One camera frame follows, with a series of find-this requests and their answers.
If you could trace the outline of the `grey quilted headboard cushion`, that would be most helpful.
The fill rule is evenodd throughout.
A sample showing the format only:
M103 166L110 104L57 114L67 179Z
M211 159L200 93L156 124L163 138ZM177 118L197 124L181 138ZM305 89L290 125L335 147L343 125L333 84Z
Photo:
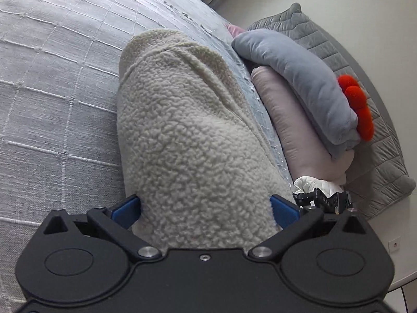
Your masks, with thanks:
M283 33L311 51L336 76L354 77L367 95L375 133L371 141L355 148L355 157L347 171L346 188L355 207L364 217L371 219L410 196L416 188L416 181L406 169L393 121L359 63L333 36L304 14L298 3L247 27L249 31L263 28Z

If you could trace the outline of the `red pompom toy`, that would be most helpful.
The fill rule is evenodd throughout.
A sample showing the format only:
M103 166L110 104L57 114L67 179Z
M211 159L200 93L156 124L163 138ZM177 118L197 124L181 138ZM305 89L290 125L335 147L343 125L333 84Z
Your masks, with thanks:
M347 98L351 109L357 115L357 132L363 141L370 141L374 136L375 130L365 93L357 80L350 75L341 75L337 78L337 81Z

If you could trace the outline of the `cream fleece zip jacket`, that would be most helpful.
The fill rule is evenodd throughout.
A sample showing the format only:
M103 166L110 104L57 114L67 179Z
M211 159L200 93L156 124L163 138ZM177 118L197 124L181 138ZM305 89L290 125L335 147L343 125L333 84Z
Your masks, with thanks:
M119 60L117 135L133 230L161 250L251 249L278 232L270 198L288 181L222 56L168 29Z

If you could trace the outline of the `pink pillow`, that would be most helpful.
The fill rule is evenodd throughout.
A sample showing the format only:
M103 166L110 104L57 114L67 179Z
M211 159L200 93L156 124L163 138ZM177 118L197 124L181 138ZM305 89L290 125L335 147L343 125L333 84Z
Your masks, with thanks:
M314 177L345 184L354 151L332 159L292 88L271 67L257 67L251 72L251 80L281 141L292 179Z

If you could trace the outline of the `blue-grey pillow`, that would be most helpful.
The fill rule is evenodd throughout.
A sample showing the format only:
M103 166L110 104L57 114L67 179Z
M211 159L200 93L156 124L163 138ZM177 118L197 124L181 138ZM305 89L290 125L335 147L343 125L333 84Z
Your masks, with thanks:
M267 29L239 34L232 48L246 60L271 67L288 82L334 160L359 144L358 117L336 75L317 55Z

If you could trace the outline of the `white wall socket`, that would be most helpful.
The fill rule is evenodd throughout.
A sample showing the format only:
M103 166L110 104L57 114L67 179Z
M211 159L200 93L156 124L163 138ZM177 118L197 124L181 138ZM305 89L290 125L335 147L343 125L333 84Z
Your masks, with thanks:
M389 253L395 253L397 251L399 251L401 246L401 237L396 237L394 239L391 239L390 241L388 241L388 250Z

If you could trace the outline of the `white crumpled cloth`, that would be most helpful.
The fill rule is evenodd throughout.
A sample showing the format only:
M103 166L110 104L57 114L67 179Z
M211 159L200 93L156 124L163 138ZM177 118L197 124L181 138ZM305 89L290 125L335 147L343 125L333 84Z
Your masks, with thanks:
M344 191L339 185L333 182L310 176L298 177L293 184L295 194L307 194L313 192L315 189L319 189L327 198L329 198L335 193L342 193Z

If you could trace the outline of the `grey checked bedspread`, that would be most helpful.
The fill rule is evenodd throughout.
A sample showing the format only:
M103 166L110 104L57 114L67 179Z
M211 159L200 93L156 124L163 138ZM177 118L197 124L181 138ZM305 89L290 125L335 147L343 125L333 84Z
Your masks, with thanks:
M70 214L125 197L116 137L121 51L154 28L218 51L268 138L281 143L224 18L201 0L1 0L1 311L24 302L16 261L53 208Z

